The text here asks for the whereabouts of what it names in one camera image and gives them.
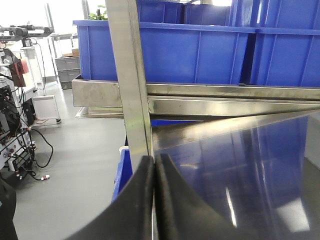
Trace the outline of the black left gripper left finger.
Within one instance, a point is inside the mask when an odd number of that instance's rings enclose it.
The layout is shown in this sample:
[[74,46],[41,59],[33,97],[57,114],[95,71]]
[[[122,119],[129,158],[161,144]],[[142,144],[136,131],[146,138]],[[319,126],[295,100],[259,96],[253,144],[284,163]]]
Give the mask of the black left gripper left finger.
[[68,240],[150,240],[154,160],[143,156],[117,198],[94,220]]

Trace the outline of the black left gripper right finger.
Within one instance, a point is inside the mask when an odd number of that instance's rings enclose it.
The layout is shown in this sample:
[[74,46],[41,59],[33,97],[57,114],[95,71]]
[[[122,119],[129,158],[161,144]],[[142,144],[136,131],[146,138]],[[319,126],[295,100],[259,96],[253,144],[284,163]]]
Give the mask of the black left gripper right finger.
[[155,211],[161,240],[256,239],[210,207],[163,153],[155,157]]

